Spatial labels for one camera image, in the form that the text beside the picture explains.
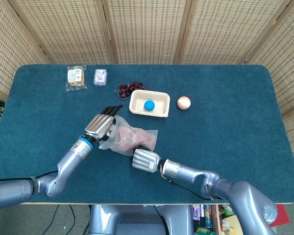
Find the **red object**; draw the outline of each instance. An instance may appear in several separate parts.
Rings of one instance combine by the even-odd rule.
[[[270,227],[275,227],[283,224],[289,224],[290,219],[288,216],[288,213],[285,210],[285,207],[283,204],[277,204],[276,207],[278,208],[278,217],[277,219],[270,224]]]

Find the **clear plastic bag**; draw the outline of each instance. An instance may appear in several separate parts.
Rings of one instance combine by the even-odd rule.
[[[124,118],[115,115],[116,125],[107,141],[100,141],[100,149],[110,148],[112,151],[126,156],[132,156],[138,145],[155,149],[158,130],[143,130],[131,127]]]
[[[66,91],[87,89],[85,83],[86,65],[68,66]]]

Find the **metallic robot arm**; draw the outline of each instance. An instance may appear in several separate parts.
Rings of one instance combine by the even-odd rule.
[[[202,176],[200,195],[206,199],[222,198],[230,203],[245,235],[274,235],[269,224],[277,218],[275,204],[248,182],[231,183],[213,171],[197,170],[171,160],[162,161],[158,154],[136,149],[132,166],[148,172],[160,170],[163,176],[194,183]]]
[[[85,128],[86,135],[80,137],[57,164],[58,174],[55,177],[45,175],[37,179],[31,177],[30,180],[0,184],[0,208],[26,202],[36,193],[50,198],[59,196],[74,170],[93,149],[94,143],[106,137],[114,115],[122,107],[123,105],[106,107],[93,118]]]

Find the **plastic package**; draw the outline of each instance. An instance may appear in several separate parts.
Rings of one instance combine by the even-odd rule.
[[[94,85],[105,86],[107,82],[107,70],[95,70]]]
[[[112,151],[132,156],[133,150],[142,145],[151,151],[155,149],[158,130],[145,131],[131,127],[124,118],[115,115],[116,124],[107,141],[100,141],[100,149],[110,148]]]
[[[77,91],[87,89],[85,83],[86,65],[68,66],[66,91]]]

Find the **table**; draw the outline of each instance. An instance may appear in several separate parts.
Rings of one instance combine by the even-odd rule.
[[[107,69],[107,85],[93,85],[95,69]],[[134,127],[157,129],[163,159],[222,178],[250,182],[276,203],[294,202],[294,159],[268,70],[235,65],[88,65],[88,89],[65,90],[67,65],[20,67],[0,124],[0,178],[35,176],[56,169],[94,115],[124,104],[119,115]],[[141,80],[170,95],[167,118],[132,114],[119,83]],[[187,95],[190,109],[176,101]],[[198,191],[198,184],[183,184]],[[159,172],[134,169],[130,158],[97,147],[55,199],[31,202],[193,204],[203,200],[164,181]]]

